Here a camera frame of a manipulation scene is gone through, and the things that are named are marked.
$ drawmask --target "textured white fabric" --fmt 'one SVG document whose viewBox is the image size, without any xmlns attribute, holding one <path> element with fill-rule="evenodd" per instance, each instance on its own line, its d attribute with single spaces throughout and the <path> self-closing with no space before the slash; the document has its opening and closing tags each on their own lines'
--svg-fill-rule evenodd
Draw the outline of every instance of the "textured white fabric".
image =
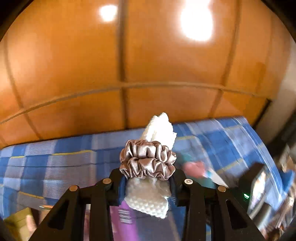
<svg viewBox="0 0 296 241">
<path fill-rule="evenodd" d="M 140 140 L 158 141 L 171 150 L 176 136 L 177 133 L 173 132 L 173 126 L 168 121 L 168 115 L 162 113 L 160 116 L 155 115 L 152 117 Z"/>
<path fill-rule="evenodd" d="M 153 116 L 140 139 L 158 141 L 171 150 L 176 136 L 177 133 L 173 132 L 173 126 L 168 121 L 167 114 L 162 113 L 160 116 Z M 160 181 L 152 177 L 145 179 L 133 177 L 127 182 L 125 201 L 132 209 L 165 218 L 170 196 L 168 181 Z"/>
<path fill-rule="evenodd" d="M 168 211 L 168 197 L 171 196 L 168 181 L 153 177 L 129 179 L 126 189 L 126 203 L 135 210 L 158 218 L 165 218 Z"/>
</svg>

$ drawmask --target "metal rivet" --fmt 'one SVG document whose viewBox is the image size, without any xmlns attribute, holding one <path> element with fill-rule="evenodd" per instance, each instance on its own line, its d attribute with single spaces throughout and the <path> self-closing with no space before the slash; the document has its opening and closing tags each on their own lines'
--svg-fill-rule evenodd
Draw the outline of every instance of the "metal rivet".
<svg viewBox="0 0 296 241">
<path fill-rule="evenodd" d="M 70 186 L 69 189 L 70 189 L 71 192 L 75 192 L 78 189 L 78 186 L 72 185 L 72 186 Z"/>
<path fill-rule="evenodd" d="M 224 186 L 218 186 L 218 190 L 220 192 L 225 192 L 226 191 L 226 187 L 224 187 Z"/>
<path fill-rule="evenodd" d="M 109 183 L 111 183 L 112 182 L 112 180 L 110 179 L 110 178 L 105 178 L 105 179 L 103 179 L 103 183 L 104 184 L 109 184 Z"/>
<path fill-rule="evenodd" d="M 189 185 L 193 183 L 193 181 L 189 178 L 185 179 L 184 182 Z"/>
</svg>

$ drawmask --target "pink object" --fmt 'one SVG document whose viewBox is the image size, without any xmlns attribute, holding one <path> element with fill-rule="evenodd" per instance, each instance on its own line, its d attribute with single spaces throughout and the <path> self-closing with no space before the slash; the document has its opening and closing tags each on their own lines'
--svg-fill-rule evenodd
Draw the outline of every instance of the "pink object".
<svg viewBox="0 0 296 241">
<path fill-rule="evenodd" d="M 205 165 L 202 161 L 191 162 L 188 161 L 184 163 L 182 169 L 186 176 L 191 176 L 194 178 L 201 178 L 205 175 Z"/>
</svg>

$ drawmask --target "checkered blanket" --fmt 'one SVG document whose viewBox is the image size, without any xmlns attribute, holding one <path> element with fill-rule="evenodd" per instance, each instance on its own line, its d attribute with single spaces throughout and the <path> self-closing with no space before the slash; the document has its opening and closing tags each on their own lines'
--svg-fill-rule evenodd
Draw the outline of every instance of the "checkered blanket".
<svg viewBox="0 0 296 241">
<path fill-rule="evenodd" d="M 230 187 L 254 162 L 266 164 L 267 202 L 274 209 L 279 207 L 290 183 L 283 185 L 265 145 L 245 118 L 181 123 L 173 128 L 177 133 L 173 147 L 177 161 L 178 154 L 203 161 Z M 142 132 L 143 129 L 135 129 L 84 135 L 2 149 L 0 215 L 5 218 L 25 207 L 53 205 L 69 186 L 76 184 L 82 188 L 108 177 L 112 169 L 119 167 L 119 154 L 126 141 L 138 139 Z M 145 219 L 137 219 L 139 229 L 143 222 Z"/>
</svg>

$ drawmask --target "scrunchie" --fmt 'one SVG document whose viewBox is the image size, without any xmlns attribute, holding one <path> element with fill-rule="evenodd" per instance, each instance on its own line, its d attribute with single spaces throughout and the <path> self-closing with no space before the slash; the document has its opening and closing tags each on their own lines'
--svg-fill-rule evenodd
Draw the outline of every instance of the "scrunchie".
<svg viewBox="0 0 296 241">
<path fill-rule="evenodd" d="M 168 180 L 176 170 L 176 154 L 158 141 L 128 140 L 120 152 L 120 172 L 127 178 L 146 176 Z"/>
</svg>

